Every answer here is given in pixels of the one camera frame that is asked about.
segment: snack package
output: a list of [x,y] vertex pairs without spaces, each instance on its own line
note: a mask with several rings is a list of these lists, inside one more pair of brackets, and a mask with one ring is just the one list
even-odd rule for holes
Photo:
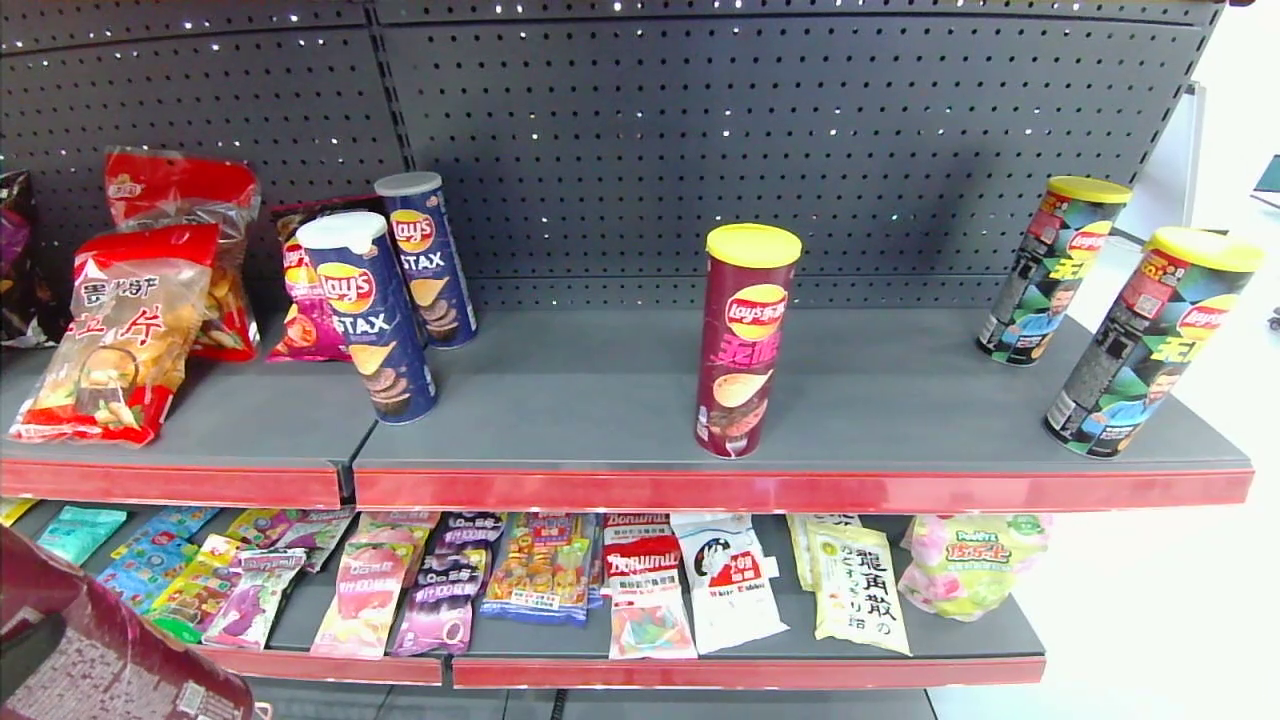
[[1048,550],[1050,515],[918,515],[899,589],[925,612],[970,623],[1000,606]]
[[232,520],[232,527],[227,529],[227,537],[259,550],[266,550],[274,546],[301,516],[301,510],[275,507],[246,510]]
[[307,551],[307,562],[302,566],[307,573],[319,573],[324,561],[338,547],[343,533],[356,516],[355,507],[338,510],[303,510],[302,515],[284,530],[280,539],[271,547],[288,550],[301,547]]
[[863,523],[858,515],[844,512],[815,512],[815,514],[787,514],[787,528],[791,530],[791,550],[796,557],[796,578],[800,580],[800,589],[813,592],[813,562],[809,559],[809,529],[810,523],[824,523],[827,525],[847,525],[861,528]]
[[36,543],[78,566],[120,529],[128,518],[129,514],[123,510],[68,505],[58,512]]
[[311,655],[381,657],[412,557],[408,544],[348,542],[338,566],[338,592],[320,621]]
[[0,497],[0,525],[13,525],[37,502],[33,497]]
[[685,556],[699,655],[787,629],[778,616],[750,515],[673,512],[671,529]]
[[232,561],[232,594],[205,630],[205,644],[262,650],[275,614],[307,561],[307,551],[242,550]]
[[813,637],[911,655],[884,533],[822,523],[806,530],[818,610]]
[[398,542],[412,544],[413,559],[404,574],[404,587],[413,584],[413,578],[422,562],[426,538],[430,537],[440,514],[435,510],[390,510],[385,512],[361,512],[360,523],[351,542]]
[[200,547],[184,538],[161,530],[129,544],[106,570],[102,570],[97,582],[110,588],[125,605],[143,612],[178,578],[198,551]]
[[129,536],[129,539],[120,543],[119,547],[111,551],[111,557],[118,559],[131,547],[151,538],[168,534],[169,538],[189,539],[200,528],[205,527],[205,523],[212,520],[214,515],[218,514],[216,507],[200,507],[196,505],[173,505],[169,507],[161,507],[159,512],[152,515],[145,525],[138,528]]
[[444,650],[462,655],[471,646],[471,601],[480,594],[480,569],[462,555],[429,555],[408,593],[392,655]]
[[293,305],[284,315],[284,338],[271,348],[268,363],[282,360],[351,363],[347,341],[334,324],[333,309],[325,299],[320,277],[307,260],[307,254],[294,236],[303,223],[334,213],[369,210],[381,213],[383,201],[376,195],[338,197],[271,210],[271,223],[284,252],[284,288]]
[[672,534],[607,546],[609,660],[698,657],[680,587],[680,541]]
[[54,297],[36,259],[36,202],[31,173],[0,176],[0,345],[46,347],[63,340],[72,320],[67,302]]
[[241,547],[228,537],[205,538],[196,559],[151,603],[146,616],[179,641],[198,643],[232,593],[230,566]]
[[160,433],[204,318],[215,225],[101,234],[76,252],[63,342],[9,436],[118,441]]
[[512,512],[502,562],[493,571],[484,618],[545,625],[586,625],[586,585],[594,515]]
[[257,323],[244,295],[241,265],[248,224],[262,204],[253,172],[229,160],[108,147],[105,179],[106,205],[118,229],[184,223],[214,223],[220,228],[212,279],[195,304],[205,313],[191,352],[211,360],[252,360]]

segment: green snack bag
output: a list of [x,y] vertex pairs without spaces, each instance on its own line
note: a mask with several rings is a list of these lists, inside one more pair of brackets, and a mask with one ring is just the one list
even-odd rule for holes
[[925,612],[972,623],[995,610],[1048,550],[1050,515],[918,515],[902,544],[911,565],[902,597]]
[[88,560],[106,538],[120,529],[128,516],[129,514],[123,510],[68,505],[36,542],[40,547],[78,566]]

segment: red chip bag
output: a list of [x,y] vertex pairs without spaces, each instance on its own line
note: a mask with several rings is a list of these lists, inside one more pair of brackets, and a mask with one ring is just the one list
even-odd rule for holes
[[248,224],[262,204],[253,172],[229,160],[108,147],[106,202],[119,231],[182,223],[214,223],[221,228],[209,293],[201,302],[209,319],[191,354],[210,360],[252,360],[257,322],[244,295],[241,265]]
[[76,254],[72,323],[10,437],[146,445],[205,319],[218,225],[108,233]]

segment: lays stax can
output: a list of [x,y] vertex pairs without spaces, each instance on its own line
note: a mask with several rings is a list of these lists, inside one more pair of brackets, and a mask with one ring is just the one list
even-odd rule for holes
[[801,250],[795,234],[751,223],[722,225],[707,236],[694,436],[713,455],[742,457],[760,442]]
[[383,423],[412,423],[435,405],[413,309],[378,213],[337,213],[294,237],[315,268],[333,322]]
[[1050,433],[1091,457],[1119,455],[1261,265],[1262,250],[1233,237],[1188,228],[1152,233],[1048,409]]
[[426,342],[448,350],[470,342],[477,327],[442,183],[439,173],[401,173],[375,182],[374,191],[383,196]]
[[1107,181],[1050,178],[1014,266],[978,333],[983,352],[1009,365],[1039,360],[1111,233],[1111,222],[1130,197],[1132,190]]

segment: chip bag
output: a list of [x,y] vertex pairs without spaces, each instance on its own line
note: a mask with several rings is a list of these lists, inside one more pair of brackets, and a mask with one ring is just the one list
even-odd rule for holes
[[899,589],[920,610],[970,623],[995,610],[1048,550],[1050,515],[918,515]]
[[106,204],[118,229],[182,223],[214,223],[220,228],[212,278],[197,305],[205,309],[205,316],[192,355],[252,360],[257,322],[244,295],[241,266],[248,224],[262,204],[253,172],[229,160],[113,146],[106,149],[105,174]]
[[271,348],[268,355],[269,363],[282,360],[351,363],[347,341],[334,324],[333,309],[325,299],[320,278],[294,237],[301,225],[316,218],[351,210],[381,213],[383,199],[376,195],[339,197],[271,210],[271,223],[275,224],[275,233],[280,238],[284,254],[284,288],[289,291],[293,305],[284,315],[284,338]]
[[187,375],[216,243],[210,224],[86,242],[76,254],[76,319],[10,437],[154,441]]

